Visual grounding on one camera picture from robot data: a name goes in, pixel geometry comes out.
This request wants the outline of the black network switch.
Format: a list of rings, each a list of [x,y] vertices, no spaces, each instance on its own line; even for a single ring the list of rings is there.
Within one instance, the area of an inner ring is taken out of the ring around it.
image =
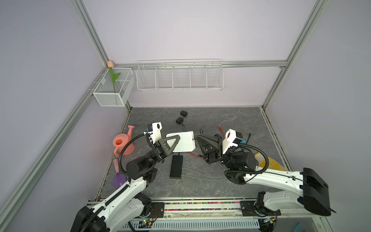
[[[172,159],[170,179],[181,179],[183,168],[183,156],[175,155]]]

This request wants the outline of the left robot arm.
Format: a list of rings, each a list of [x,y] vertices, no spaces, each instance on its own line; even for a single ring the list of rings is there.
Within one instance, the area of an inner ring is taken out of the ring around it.
[[[180,141],[174,135],[155,142],[144,156],[127,163],[128,180],[107,199],[89,208],[81,208],[72,224],[72,232],[117,232],[138,216],[150,213],[152,200],[142,193],[156,177],[156,163],[170,156]]]

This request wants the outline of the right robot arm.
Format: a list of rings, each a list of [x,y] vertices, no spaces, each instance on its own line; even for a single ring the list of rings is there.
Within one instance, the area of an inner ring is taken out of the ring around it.
[[[278,189],[278,192],[259,192],[253,214],[263,217],[282,209],[296,208],[325,217],[334,213],[328,184],[313,169],[303,168],[300,172],[270,169],[268,156],[247,144],[242,134],[235,130],[228,130],[225,136],[200,134],[196,140],[203,159],[209,164],[223,164],[227,168],[224,176],[230,182]]]

